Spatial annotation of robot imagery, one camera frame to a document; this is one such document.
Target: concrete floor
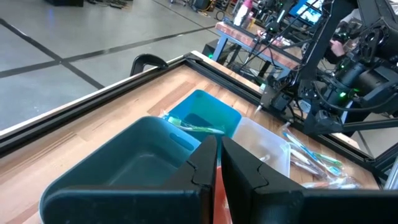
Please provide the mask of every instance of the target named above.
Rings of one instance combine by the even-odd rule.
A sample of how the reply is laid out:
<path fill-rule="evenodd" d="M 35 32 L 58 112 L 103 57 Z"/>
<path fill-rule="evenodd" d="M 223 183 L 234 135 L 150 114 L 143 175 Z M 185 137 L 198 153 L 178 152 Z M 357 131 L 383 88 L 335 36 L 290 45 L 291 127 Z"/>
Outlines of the concrete floor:
<path fill-rule="evenodd" d="M 127 78 L 139 54 L 170 60 L 202 51 L 218 38 L 214 16 L 168 0 L 135 0 L 123 10 L 0 1 L 0 130 Z"/>

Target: wooden table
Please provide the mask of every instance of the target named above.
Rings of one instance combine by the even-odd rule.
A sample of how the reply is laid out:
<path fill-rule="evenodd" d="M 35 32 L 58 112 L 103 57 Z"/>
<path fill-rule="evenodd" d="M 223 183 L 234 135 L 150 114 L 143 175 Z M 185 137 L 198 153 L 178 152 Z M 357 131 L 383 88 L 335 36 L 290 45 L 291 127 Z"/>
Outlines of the wooden table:
<path fill-rule="evenodd" d="M 245 83 L 253 90 L 259 91 L 255 84 L 204 55 L 198 52 L 193 53 Z M 267 113 L 254 114 L 255 105 L 220 87 L 186 65 L 179 66 L 0 159 L 0 223 L 40 223 L 39 199 L 51 182 L 137 119 L 149 115 L 160 116 L 163 110 L 171 110 L 197 89 L 207 91 L 238 110 L 243 116 L 251 118 L 273 132 L 276 132 L 282 125 L 279 120 Z M 26 121 L 20 126 L 62 110 L 62 108 L 78 103 L 82 99 Z M 356 178 L 364 188 L 378 188 L 370 172 L 337 155 L 306 135 L 294 129 L 292 132 L 314 151 L 343 161 L 344 171 Z M 298 183 L 314 181 L 312 175 L 302 172 L 295 166 L 290 168 L 290 178 Z"/>
<path fill-rule="evenodd" d="M 223 48 L 227 41 L 238 44 L 239 46 L 241 46 L 248 52 L 250 52 L 252 50 L 252 48 L 255 46 L 253 37 L 245 34 L 244 32 L 241 32 L 240 30 L 235 29 L 234 27 L 227 25 L 225 22 L 217 23 L 216 30 L 221 35 L 221 37 L 218 41 L 217 48 L 213 54 L 212 59 L 214 61 L 218 60 L 218 57 L 222 53 Z M 255 35 L 257 34 L 258 30 L 264 31 L 264 29 L 262 27 L 259 27 L 255 24 L 253 24 L 251 27 L 248 27 L 246 30 Z M 257 49 L 254 52 L 255 53 L 260 52 L 260 51 L 264 50 L 265 47 L 266 47 L 265 45 L 261 44 L 257 47 Z M 285 51 L 299 59 L 302 58 L 300 47 L 292 47 L 289 49 L 285 49 Z M 259 57 L 262 58 L 263 60 L 265 60 L 266 62 L 271 62 L 272 61 L 271 54 L 272 54 L 274 63 L 278 67 L 283 69 L 283 71 L 281 72 L 281 75 L 283 75 L 283 76 L 288 74 L 291 69 L 295 68 L 297 65 L 300 64 L 300 62 L 293 60 L 293 59 L 287 57 L 286 55 L 277 52 L 276 50 L 272 50 L 271 48 L 268 48 L 265 51 L 263 51 L 259 55 Z"/>

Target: screen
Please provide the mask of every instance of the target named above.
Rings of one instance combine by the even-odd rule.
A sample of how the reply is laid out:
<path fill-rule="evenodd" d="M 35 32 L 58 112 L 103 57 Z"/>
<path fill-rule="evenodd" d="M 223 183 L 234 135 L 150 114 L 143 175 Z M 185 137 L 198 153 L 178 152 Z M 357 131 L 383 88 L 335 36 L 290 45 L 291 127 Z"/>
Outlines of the screen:
<path fill-rule="evenodd" d="M 315 0 L 300 0 L 293 8 L 290 10 L 289 14 L 292 16 L 298 16 L 302 13 L 306 8 L 311 5 Z M 319 11 L 315 9 L 308 9 L 304 14 L 300 16 L 305 22 L 309 23 L 310 25 L 314 25 L 318 22 L 319 18 L 321 17 L 322 13 L 322 2 L 323 0 L 318 0 L 313 7 L 319 9 Z"/>

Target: bottle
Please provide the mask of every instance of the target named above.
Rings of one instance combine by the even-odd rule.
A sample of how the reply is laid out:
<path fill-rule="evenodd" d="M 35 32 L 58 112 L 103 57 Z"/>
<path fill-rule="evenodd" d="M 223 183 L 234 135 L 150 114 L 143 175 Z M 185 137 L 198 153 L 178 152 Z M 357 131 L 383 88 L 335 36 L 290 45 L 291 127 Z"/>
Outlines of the bottle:
<path fill-rule="evenodd" d="M 243 22 L 246 20 L 246 17 L 250 13 L 252 7 L 253 7 L 252 0 L 244 0 L 241 8 L 239 9 L 234 19 L 234 24 L 236 26 L 241 26 L 243 24 Z"/>

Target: blue plastic bin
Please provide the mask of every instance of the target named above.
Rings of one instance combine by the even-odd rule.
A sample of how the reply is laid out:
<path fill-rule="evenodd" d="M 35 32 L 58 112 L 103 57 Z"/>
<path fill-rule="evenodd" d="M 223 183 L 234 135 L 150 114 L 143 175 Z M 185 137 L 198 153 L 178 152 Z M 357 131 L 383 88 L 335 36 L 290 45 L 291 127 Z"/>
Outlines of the blue plastic bin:
<path fill-rule="evenodd" d="M 50 184 L 40 207 L 48 195 L 74 185 L 161 185 L 199 145 L 169 122 L 143 117 Z"/>
<path fill-rule="evenodd" d="M 195 126 L 219 129 L 225 136 L 232 137 L 242 116 L 232 107 L 221 102 L 205 91 L 196 90 L 169 115 Z M 187 131 L 199 141 L 203 141 L 210 133 Z"/>

